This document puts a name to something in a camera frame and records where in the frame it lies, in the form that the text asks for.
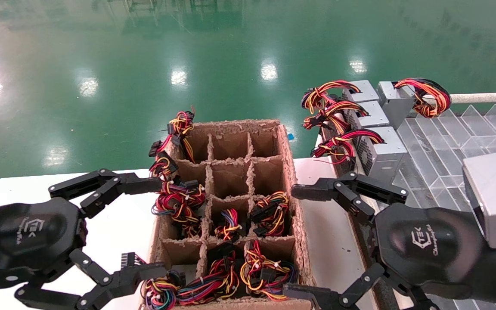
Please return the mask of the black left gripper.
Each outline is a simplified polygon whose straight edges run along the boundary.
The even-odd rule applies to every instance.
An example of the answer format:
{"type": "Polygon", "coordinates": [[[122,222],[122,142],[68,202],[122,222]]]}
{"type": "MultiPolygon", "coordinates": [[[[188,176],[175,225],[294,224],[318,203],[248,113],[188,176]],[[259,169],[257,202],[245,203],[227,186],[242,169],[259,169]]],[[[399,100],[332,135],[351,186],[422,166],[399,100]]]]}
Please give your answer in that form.
{"type": "Polygon", "coordinates": [[[27,282],[15,298],[29,308],[101,310],[115,298],[134,294],[143,281],[166,275],[163,263],[136,264],[133,252],[124,253],[121,269],[109,274],[80,250],[88,234],[84,218],[95,217],[122,194],[159,192],[163,183],[100,169],[50,186],[52,199],[46,202],[0,206],[0,289],[27,282]],[[85,194],[90,195],[80,210],[69,202],[85,194]],[[95,282],[91,291],[80,296],[43,289],[73,263],[95,282]]]}

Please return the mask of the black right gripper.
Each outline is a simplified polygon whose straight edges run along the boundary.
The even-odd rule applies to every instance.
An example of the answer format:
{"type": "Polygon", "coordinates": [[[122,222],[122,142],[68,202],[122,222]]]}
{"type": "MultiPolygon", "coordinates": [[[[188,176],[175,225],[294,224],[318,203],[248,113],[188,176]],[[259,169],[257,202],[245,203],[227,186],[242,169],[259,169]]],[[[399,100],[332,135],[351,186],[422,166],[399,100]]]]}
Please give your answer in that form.
{"type": "Polygon", "coordinates": [[[496,304],[496,249],[491,248],[470,212],[405,205],[407,190],[351,171],[338,179],[295,184],[292,196],[334,201],[362,223],[375,220],[382,262],[374,263],[342,294],[324,287],[285,284],[288,298],[309,300],[319,310],[357,310],[356,303],[379,279],[409,296],[412,310],[437,310],[427,296],[474,299],[496,304]],[[361,196],[388,204],[375,210],[361,196]]]}

